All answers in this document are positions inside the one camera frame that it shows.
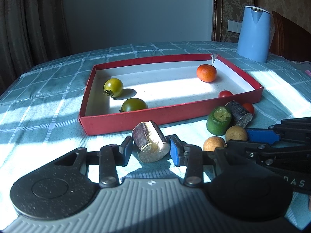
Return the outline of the green tomato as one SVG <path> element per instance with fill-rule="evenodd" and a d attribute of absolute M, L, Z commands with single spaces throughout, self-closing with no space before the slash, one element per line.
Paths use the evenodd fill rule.
<path fill-rule="evenodd" d="M 118 78 L 111 78 L 105 82 L 103 93 L 109 97 L 119 97 L 123 92 L 123 82 Z"/>
<path fill-rule="evenodd" d="M 148 106 L 145 101 L 139 98 L 129 98 L 125 100 L 120 107 L 119 112 L 129 112 L 129 111 L 137 111 L 137 110 L 145 110 Z"/>

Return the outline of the dark wooden chair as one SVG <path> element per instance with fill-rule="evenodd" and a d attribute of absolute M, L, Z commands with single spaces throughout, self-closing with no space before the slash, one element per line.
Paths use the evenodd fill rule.
<path fill-rule="evenodd" d="M 269 51 L 290 61 L 310 62 L 310 32 L 272 11 L 275 32 Z"/>

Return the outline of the red cardboard box tray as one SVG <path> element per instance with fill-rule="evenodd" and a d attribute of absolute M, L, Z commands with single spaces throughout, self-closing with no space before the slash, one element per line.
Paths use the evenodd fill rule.
<path fill-rule="evenodd" d="M 212 65 L 217 77 L 211 83 L 197 77 L 197 68 Z M 119 97 L 103 93 L 111 78 L 123 82 Z M 79 122 L 89 136 L 131 130 L 143 121 L 168 124 L 208 115 L 231 100 L 241 104 L 261 99 L 263 86 L 232 62 L 210 54 L 179 54 L 127 59 L 95 65 L 87 81 Z M 219 98 L 228 90 L 230 97 Z M 139 98 L 145 110 L 120 113 L 123 102 Z"/>

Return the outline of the teal plaid tablecloth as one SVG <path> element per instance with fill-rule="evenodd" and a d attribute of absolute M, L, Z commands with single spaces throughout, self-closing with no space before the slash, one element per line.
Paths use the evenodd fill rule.
<path fill-rule="evenodd" d="M 158 42 L 91 50 L 55 59 L 22 74 L 1 95 L 1 229 L 17 214 L 10 200 L 14 182 L 69 151 L 99 150 L 120 144 L 126 131 L 87 136 L 78 115 L 94 65 L 124 59 L 173 54 L 217 53 L 259 81 L 264 91 L 255 104 L 251 127 L 266 128 L 283 119 L 310 115 L 310 77 L 303 65 L 274 54 L 266 63 L 240 57 L 236 44 Z"/>

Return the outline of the purple sugarcane piece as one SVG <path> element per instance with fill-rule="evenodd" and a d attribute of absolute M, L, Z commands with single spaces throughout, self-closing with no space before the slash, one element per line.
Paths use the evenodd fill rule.
<path fill-rule="evenodd" d="M 138 158 L 144 163 L 153 163 L 166 156 L 170 143 L 154 121 L 140 122 L 132 130 L 133 141 L 137 147 Z"/>

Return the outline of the blue kettle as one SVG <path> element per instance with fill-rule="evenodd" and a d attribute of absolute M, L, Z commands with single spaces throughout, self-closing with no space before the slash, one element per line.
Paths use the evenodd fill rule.
<path fill-rule="evenodd" d="M 270 13 L 260 7 L 245 6 L 237 54 L 265 63 L 270 43 Z"/>

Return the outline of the brown patterned curtain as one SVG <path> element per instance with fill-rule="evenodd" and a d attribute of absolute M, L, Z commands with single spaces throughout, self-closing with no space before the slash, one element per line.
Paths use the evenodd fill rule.
<path fill-rule="evenodd" d="M 1 0 L 1 92 L 34 66 L 70 55 L 63 0 Z"/>

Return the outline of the white wall switch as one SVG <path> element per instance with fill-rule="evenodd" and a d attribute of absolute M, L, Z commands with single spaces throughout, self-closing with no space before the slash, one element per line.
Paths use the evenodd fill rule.
<path fill-rule="evenodd" d="M 242 26 L 242 23 L 229 20 L 228 25 L 227 25 L 227 30 L 228 30 L 228 32 L 234 32 L 234 33 L 239 34 L 241 31 L 241 26 Z"/>

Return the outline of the dark sugarcane piece right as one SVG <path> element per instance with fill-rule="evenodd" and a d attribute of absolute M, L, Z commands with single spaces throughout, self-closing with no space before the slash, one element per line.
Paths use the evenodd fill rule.
<path fill-rule="evenodd" d="M 231 111 L 231 125 L 246 128 L 246 126 L 252 121 L 253 115 L 238 102 L 232 100 L 228 102 L 225 107 Z"/>

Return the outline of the wooden headboard frame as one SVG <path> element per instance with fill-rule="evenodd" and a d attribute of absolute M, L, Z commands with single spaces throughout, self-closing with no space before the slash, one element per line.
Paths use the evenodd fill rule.
<path fill-rule="evenodd" d="M 238 41 L 239 34 L 228 31 L 228 22 L 241 23 L 247 5 L 257 6 L 258 0 L 213 0 L 213 41 L 232 43 Z"/>

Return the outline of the dark brown longan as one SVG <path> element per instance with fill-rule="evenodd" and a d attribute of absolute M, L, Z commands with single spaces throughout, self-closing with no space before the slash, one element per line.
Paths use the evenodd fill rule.
<path fill-rule="evenodd" d="M 247 141 L 248 135 L 246 129 L 240 126 L 231 126 L 225 133 L 226 142 L 229 140 Z"/>

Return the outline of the green cucumber piece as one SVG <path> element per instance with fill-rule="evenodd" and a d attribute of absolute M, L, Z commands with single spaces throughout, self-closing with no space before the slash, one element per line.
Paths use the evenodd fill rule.
<path fill-rule="evenodd" d="M 222 136 L 228 129 L 231 120 L 232 113 L 227 107 L 216 107 L 208 116 L 207 130 L 213 135 Z"/>

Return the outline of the orange tangerine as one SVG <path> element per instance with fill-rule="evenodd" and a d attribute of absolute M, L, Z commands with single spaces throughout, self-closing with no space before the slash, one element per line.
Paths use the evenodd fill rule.
<path fill-rule="evenodd" d="M 206 83 L 213 82 L 217 77 L 217 70 L 214 66 L 202 64 L 197 68 L 197 77 Z"/>

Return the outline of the light brown longan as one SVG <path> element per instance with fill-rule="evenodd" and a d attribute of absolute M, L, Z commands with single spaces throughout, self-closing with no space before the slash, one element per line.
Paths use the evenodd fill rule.
<path fill-rule="evenodd" d="M 225 147 L 226 142 L 223 138 L 218 136 L 209 137 L 203 145 L 204 151 L 215 151 L 218 147 Z"/>

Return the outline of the red cherry tomato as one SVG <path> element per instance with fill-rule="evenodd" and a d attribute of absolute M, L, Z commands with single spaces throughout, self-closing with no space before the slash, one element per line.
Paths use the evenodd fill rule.
<path fill-rule="evenodd" d="M 248 112 L 250 112 L 252 115 L 255 114 L 255 109 L 251 103 L 244 103 L 242 104 L 242 107 L 245 108 Z"/>
<path fill-rule="evenodd" d="M 223 98 L 223 97 L 230 97 L 232 96 L 233 93 L 231 91 L 228 91 L 228 90 L 223 90 L 221 91 L 219 94 L 218 94 L 218 97 L 219 98 Z"/>

